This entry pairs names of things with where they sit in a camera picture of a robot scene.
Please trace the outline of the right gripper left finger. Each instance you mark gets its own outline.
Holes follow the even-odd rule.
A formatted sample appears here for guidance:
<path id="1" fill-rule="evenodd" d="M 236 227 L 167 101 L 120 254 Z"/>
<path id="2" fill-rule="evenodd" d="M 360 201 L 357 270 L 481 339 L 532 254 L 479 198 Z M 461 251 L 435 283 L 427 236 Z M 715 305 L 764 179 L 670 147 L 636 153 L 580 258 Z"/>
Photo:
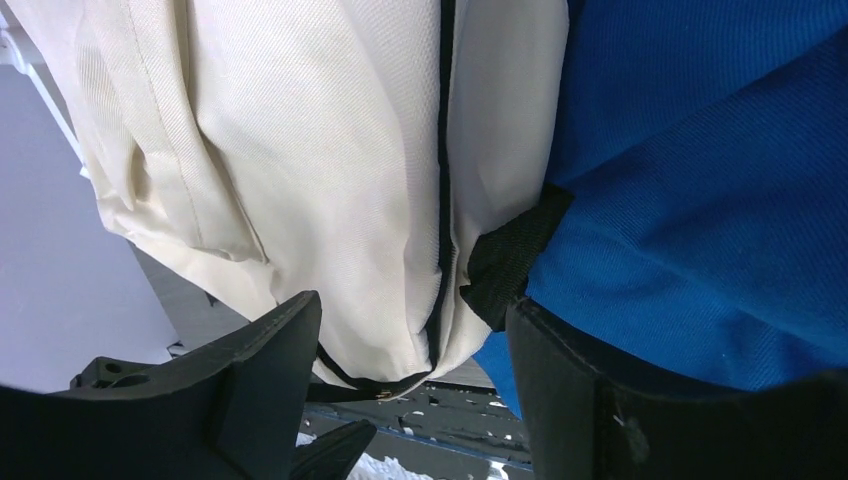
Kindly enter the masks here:
<path id="1" fill-rule="evenodd" d="M 260 319 L 107 385 L 1 391 L 5 479 L 285 479 L 316 357 L 321 301 Z"/>

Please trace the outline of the beige canvas backpack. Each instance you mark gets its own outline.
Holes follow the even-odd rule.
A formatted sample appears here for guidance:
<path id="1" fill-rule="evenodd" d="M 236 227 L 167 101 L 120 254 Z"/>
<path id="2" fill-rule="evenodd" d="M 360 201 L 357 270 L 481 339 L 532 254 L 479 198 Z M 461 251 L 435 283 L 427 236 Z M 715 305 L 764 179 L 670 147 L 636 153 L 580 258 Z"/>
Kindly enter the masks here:
<path id="1" fill-rule="evenodd" d="M 478 238 L 538 198 L 564 1 L 12 1 L 104 227 L 254 320 L 304 290 L 313 370 L 396 397 L 490 328 Z"/>

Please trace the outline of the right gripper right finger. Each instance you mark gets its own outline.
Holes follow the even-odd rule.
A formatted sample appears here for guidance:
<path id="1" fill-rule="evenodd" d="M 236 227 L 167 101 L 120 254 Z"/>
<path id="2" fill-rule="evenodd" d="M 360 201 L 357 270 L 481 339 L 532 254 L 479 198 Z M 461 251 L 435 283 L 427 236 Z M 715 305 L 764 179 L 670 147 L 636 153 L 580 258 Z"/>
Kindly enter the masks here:
<path id="1" fill-rule="evenodd" d="M 643 361 L 529 299 L 506 334 L 539 479 L 843 479 L 847 373 L 759 392 Z"/>

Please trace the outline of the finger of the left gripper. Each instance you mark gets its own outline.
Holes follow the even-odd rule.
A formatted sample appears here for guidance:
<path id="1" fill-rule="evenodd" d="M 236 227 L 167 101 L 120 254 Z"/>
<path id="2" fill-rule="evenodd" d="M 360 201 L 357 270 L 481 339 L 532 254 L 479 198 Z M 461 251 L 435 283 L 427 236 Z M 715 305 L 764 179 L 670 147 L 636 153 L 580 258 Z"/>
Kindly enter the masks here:
<path id="1" fill-rule="evenodd" d="M 376 434 L 375 425 L 359 420 L 297 446 L 292 457 L 290 479 L 346 479 Z"/>

